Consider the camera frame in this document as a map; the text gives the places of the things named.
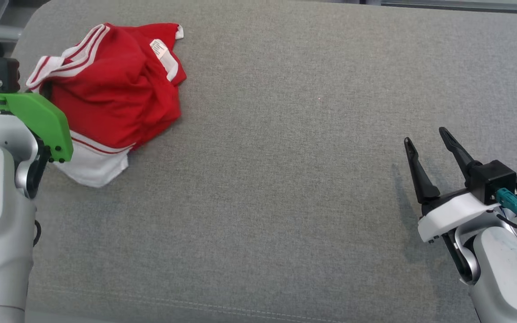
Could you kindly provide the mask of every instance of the stitched seam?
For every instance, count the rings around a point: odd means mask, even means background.
[[[210,305],[210,304],[187,302],[187,301],[177,301],[175,299],[168,299],[168,298],[134,296],[134,295],[124,294],[124,293],[119,293],[119,292],[101,292],[101,291],[97,291],[97,290],[85,290],[85,289],[81,289],[81,288],[67,288],[67,287],[63,287],[63,286],[47,285],[47,284],[31,284],[31,285],[34,286],[35,288],[41,288],[40,286],[43,286],[43,287],[46,287],[46,288],[66,289],[66,290],[74,290],[74,291],[78,291],[78,292],[88,292],[88,293],[104,294],[104,295],[119,296],[119,297],[144,298],[144,299],[152,299],[154,301],[183,303],[183,304],[196,305],[196,306],[205,306],[205,307],[215,307],[215,308],[218,308],[218,309],[225,309],[225,310],[249,311],[249,312],[252,312],[252,313],[260,313],[260,314],[267,314],[267,315],[279,315],[279,316],[286,316],[286,317],[294,317],[296,319],[309,319],[311,321],[321,321],[321,322],[329,322],[329,323],[344,323],[342,321],[332,321],[330,319],[316,319],[316,318],[313,318],[313,317],[297,316],[297,315],[289,315],[289,314],[281,314],[281,313],[273,313],[273,312],[269,312],[269,311],[249,310],[249,309],[240,309],[240,308],[236,308],[236,307]]]
[[[49,292],[63,292],[63,293],[74,294],[74,295],[86,295],[86,293],[83,293],[83,292],[68,292],[66,290],[54,290],[54,289],[47,289],[47,288],[39,288],[39,289],[40,290],[46,290],[46,291],[49,291]],[[94,297],[109,298],[109,295],[106,295],[106,296],[94,295]],[[248,314],[248,313],[234,313],[234,312],[222,311],[222,310],[202,309],[202,308],[199,308],[199,307],[189,307],[189,306],[182,306],[182,305],[169,304],[169,303],[163,303],[163,302],[139,301],[138,299],[125,299],[125,298],[122,298],[122,297],[115,297],[115,298],[121,299],[122,301],[126,301],[126,302],[145,303],[145,304],[153,304],[153,305],[178,307],[178,308],[181,308],[181,309],[189,309],[189,310],[211,311],[211,312],[222,313],[222,314],[242,315],[242,316],[248,316],[248,317],[258,317],[258,318],[261,318],[261,319],[278,319],[279,321],[289,321],[289,322],[296,322],[296,323],[308,323],[306,321],[297,321],[295,319],[282,319],[280,317],[269,317],[269,316],[262,316],[262,315],[253,315],[253,314]]]

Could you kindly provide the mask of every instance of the clothing tag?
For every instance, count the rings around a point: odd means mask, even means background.
[[[165,43],[160,39],[153,39],[153,41],[150,43],[150,46],[159,60],[161,60],[162,56],[165,55],[165,53],[169,50]]]

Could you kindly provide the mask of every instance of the gray tablecloth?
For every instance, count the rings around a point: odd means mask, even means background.
[[[517,170],[517,15],[312,2],[55,0],[29,75],[103,22],[176,22],[183,116],[101,189],[49,166],[29,307],[120,322],[473,323],[422,243],[403,139]]]

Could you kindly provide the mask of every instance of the teal connector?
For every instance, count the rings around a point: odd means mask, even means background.
[[[517,216],[517,196],[514,193],[506,188],[500,188],[496,192],[496,201]]]
[[[506,209],[517,213],[517,196],[507,188],[500,188],[497,190],[496,201]]]

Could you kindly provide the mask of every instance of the robotic arm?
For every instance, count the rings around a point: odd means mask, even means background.
[[[482,323],[517,323],[517,174],[498,160],[474,160],[450,132],[440,135],[465,178],[465,188],[449,194],[429,180],[410,138],[404,140],[422,217],[424,242],[442,237],[468,285]]]
[[[18,93],[18,67],[14,59],[0,59],[0,322],[9,323],[25,319],[32,251],[41,234],[31,199],[47,162],[68,161],[73,152],[65,115],[39,94]]]

